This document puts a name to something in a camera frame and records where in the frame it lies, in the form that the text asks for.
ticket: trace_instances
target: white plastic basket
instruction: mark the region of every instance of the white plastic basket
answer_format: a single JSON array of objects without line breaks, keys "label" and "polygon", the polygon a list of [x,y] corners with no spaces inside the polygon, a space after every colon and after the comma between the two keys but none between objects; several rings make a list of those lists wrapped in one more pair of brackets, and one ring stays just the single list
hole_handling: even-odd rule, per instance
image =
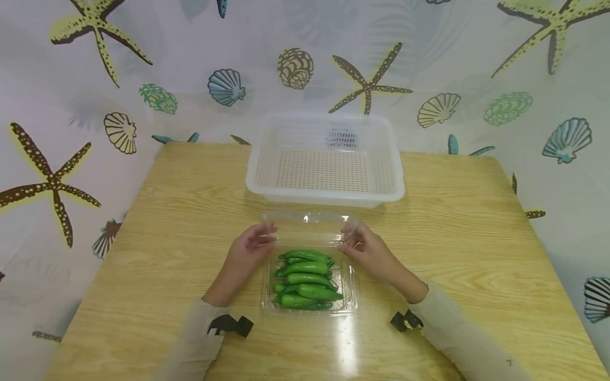
[{"label": "white plastic basket", "polygon": [[373,208],[404,196],[403,166],[387,119],[268,115],[246,186],[269,201]]}]

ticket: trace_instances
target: wrist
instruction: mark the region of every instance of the wrist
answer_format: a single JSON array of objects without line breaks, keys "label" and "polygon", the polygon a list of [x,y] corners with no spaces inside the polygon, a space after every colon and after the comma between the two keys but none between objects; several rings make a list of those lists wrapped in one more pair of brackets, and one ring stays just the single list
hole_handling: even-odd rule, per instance
[{"label": "wrist", "polygon": [[403,268],[392,286],[400,292],[407,303],[417,304],[428,295],[428,285],[407,268]]}]

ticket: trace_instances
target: yellow starfish print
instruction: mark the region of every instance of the yellow starfish print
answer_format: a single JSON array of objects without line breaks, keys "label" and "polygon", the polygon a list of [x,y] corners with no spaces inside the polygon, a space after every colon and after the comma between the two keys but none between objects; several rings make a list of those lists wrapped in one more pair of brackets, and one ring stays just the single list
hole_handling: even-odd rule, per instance
[{"label": "yellow starfish print", "polygon": [[587,7],[579,7],[581,0],[566,0],[559,11],[550,4],[535,4],[532,1],[501,1],[498,8],[510,16],[524,18],[542,28],[517,48],[492,75],[492,78],[513,64],[527,53],[534,45],[549,35],[551,43],[548,48],[548,73],[554,74],[565,51],[565,39],[568,27],[572,24],[610,12],[610,0],[598,0]]},{"label": "yellow starfish print", "polygon": [[108,15],[125,0],[95,0],[91,4],[85,2],[85,0],[70,1],[78,9],[80,15],[68,15],[57,20],[49,30],[49,38],[52,43],[55,45],[69,44],[75,38],[93,31],[104,67],[117,87],[120,87],[118,85],[117,70],[110,58],[102,32],[127,46],[149,65],[153,64],[128,35],[106,21]]},{"label": "yellow starfish print", "polygon": [[[512,185],[512,191],[515,192],[515,195],[517,195],[517,176],[515,176],[515,173],[512,174],[511,185]],[[525,216],[528,219],[540,218],[540,217],[544,217],[546,215],[547,215],[547,213],[541,209],[525,210]]]},{"label": "yellow starfish print", "polygon": [[72,247],[73,243],[73,231],[72,224],[70,223],[70,219],[68,214],[63,206],[62,199],[59,196],[59,191],[66,192],[72,194],[76,197],[81,198],[82,200],[92,204],[96,207],[102,206],[95,198],[89,195],[87,192],[84,192],[78,188],[74,188],[68,184],[64,184],[62,179],[68,175],[72,170],[76,167],[76,165],[81,161],[89,149],[91,148],[91,143],[87,143],[81,148],[77,153],[75,153],[59,170],[53,172],[49,163],[47,162],[45,156],[40,152],[36,144],[27,134],[27,132],[17,123],[11,123],[10,127],[13,131],[13,134],[17,137],[23,152],[29,157],[32,164],[38,169],[38,172],[44,177],[44,182],[22,185],[20,187],[11,188],[0,192],[0,208],[3,208],[9,204],[14,202],[18,202],[21,200],[25,200],[31,197],[36,196],[39,193],[45,191],[51,191],[53,193],[53,206],[55,208],[55,214],[59,219],[59,224],[63,230],[63,235],[66,238],[66,243],[68,247]]},{"label": "yellow starfish print", "polygon": [[358,84],[360,86],[362,86],[362,88],[354,91],[353,93],[349,94],[348,96],[343,98],[341,101],[339,101],[339,103],[337,103],[333,108],[331,108],[329,110],[329,113],[333,113],[333,112],[337,111],[338,109],[340,109],[341,107],[347,105],[354,99],[358,98],[358,96],[362,93],[364,93],[364,115],[368,115],[371,112],[371,102],[373,100],[373,95],[372,95],[373,91],[380,91],[382,93],[402,93],[402,94],[412,93],[413,91],[409,90],[408,88],[394,87],[394,86],[382,86],[382,85],[377,84],[377,82],[379,82],[379,80],[383,77],[383,75],[386,73],[386,71],[390,68],[390,65],[392,64],[392,62],[394,62],[394,59],[396,58],[396,56],[398,55],[398,52],[400,52],[400,49],[402,47],[403,47],[403,44],[400,42],[394,46],[394,48],[387,55],[386,59],[383,60],[383,62],[381,63],[381,66],[379,67],[379,69],[377,69],[377,73],[375,73],[371,82],[367,82],[364,79],[364,77],[362,76],[362,74],[360,74],[358,69],[356,69],[354,67],[354,65],[350,64],[345,59],[343,59],[337,55],[332,56],[332,59],[335,60],[335,62],[339,65],[339,67],[341,69],[343,69],[344,72],[347,75],[349,75],[353,80],[358,82]]}]

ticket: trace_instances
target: plastic basket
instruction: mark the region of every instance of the plastic basket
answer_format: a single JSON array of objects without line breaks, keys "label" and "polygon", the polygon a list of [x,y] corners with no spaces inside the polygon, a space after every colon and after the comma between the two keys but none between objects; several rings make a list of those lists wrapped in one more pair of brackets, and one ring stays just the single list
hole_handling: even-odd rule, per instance
[{"label": "plastic basket", "polygon": [[385,118],[275,114],[254,144],[246,186],[274,202],[373,208],[404,196],[403,175]]},{"label": "plastic basket", "polygon": [[[269,255],[265,266],[261,309],[265,315],[320,315],[345,316],[356,311],[356,272],[350,259],[337,250],[342,242],[341,228],[345,224],[355,227],[357,221],[349,216],[328,213],[270,212],[262,216],[265,223],[274,222],[278,231],[271,234],[276,238],[276,247]],[[330,255],[335,260],[331,267],[332,281],[338,286],[337,292],[343,299],[333,302],[332,308],[322,311],[290,310],[273,302],[273,285],[284,280],[276,278],[274,272],[283,264],[279,255],[296,249],[313,249]]]}]

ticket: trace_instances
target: sleeve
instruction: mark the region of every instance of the sleeve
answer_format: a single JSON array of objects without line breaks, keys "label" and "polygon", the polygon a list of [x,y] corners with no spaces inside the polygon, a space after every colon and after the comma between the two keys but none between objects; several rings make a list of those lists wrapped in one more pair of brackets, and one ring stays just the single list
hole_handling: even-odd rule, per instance
[{"label": "sleeve", "polygon": [[429,284],[428,295],[411,305],[422,323],[422,334],[453,362],[468,381],[532,380],[504,349],[472,323],[439,287]]},{"label": "sleeve", "polygon": [[208,329],[214,319],[228,313],[228,308],[213,307],[197,298],[188,311],[182,335],[154,380],[202,381],[224,338],[224,332]]}]

